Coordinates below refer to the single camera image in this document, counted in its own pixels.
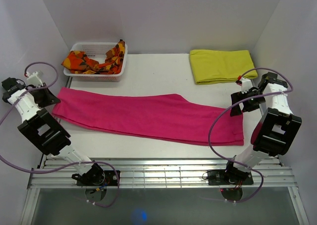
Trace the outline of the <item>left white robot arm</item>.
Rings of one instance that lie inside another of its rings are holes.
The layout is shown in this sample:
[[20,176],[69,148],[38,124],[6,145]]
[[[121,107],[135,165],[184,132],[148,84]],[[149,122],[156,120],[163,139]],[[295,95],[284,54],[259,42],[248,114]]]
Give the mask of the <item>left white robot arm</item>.
[[89,157],[79,153],[70,141],[70,134],[47,111],[46,107],[60,103],[38,76],[30,77],[26,85],[17,78],[2,81],[2,100],[13,105],[19,112],[22,123],[18,130],[43,154],[53,155],[72,164],[76,173],[72,178],[79,184],[101,185],[106,176],[103,169]]

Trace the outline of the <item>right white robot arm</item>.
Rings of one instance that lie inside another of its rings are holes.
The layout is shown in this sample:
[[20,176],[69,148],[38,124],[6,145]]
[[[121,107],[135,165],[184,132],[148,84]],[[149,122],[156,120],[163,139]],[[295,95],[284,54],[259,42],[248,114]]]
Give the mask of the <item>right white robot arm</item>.
[[241,91],[231,95],[230,116],[257,110],[260,104],[266,104],[266,111],[252,133],[250,145],[226,165],[223,176],[230,184],[251,179],[251,168],[262,160],[285,155],[302,124],[289,108],[287,82],[278,79],[276,73],[264,74],[257,87],[243,77],[237,83]]

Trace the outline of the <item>pink trousers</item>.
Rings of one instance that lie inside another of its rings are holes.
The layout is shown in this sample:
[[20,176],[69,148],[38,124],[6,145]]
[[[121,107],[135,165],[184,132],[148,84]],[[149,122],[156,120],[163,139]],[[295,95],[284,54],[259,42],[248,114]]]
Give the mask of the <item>pink trousers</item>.
[[178,94],[110,96],[62,88],[52,114],[85,129],[192,145],[244,145],[243,116],[187,101]]

